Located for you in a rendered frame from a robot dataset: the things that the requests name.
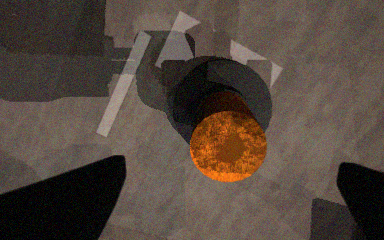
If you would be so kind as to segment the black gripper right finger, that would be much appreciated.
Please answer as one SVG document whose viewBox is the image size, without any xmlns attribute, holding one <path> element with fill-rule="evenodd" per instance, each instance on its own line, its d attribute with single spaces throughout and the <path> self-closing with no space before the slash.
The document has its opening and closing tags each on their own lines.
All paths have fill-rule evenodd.
<svg viewBox="0 0 384 240">
<path fill-rule="evenodd" d="M 341 162 L 337 187 L 367 240 L 384 240 L 384 172 Z"/>
</svg>

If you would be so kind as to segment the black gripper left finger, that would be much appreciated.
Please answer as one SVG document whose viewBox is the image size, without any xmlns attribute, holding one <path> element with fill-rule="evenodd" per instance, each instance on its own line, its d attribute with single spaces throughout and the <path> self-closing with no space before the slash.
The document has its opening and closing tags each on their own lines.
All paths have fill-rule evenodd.
<svg viewBox="0 0 384 240">
<path fill-rule="evenodd" d="M 126 179 L 113 155 L 0 195 L 0 240 L 98 240 Z"/>
</svg>

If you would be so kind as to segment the orange knob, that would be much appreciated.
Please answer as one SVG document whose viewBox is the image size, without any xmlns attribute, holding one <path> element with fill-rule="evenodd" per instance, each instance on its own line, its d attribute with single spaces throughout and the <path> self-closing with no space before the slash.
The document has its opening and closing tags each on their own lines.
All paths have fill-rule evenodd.
<svg viewBox="0 0 384 240">
<path fill-rule="evenodd" d="M 201 102 L 190 153 L 204 175 L 221 182 L 242 180 L 258 170 L 266 149 L 265 133 L 240 96 L 219 91 Z"/>
</svg>

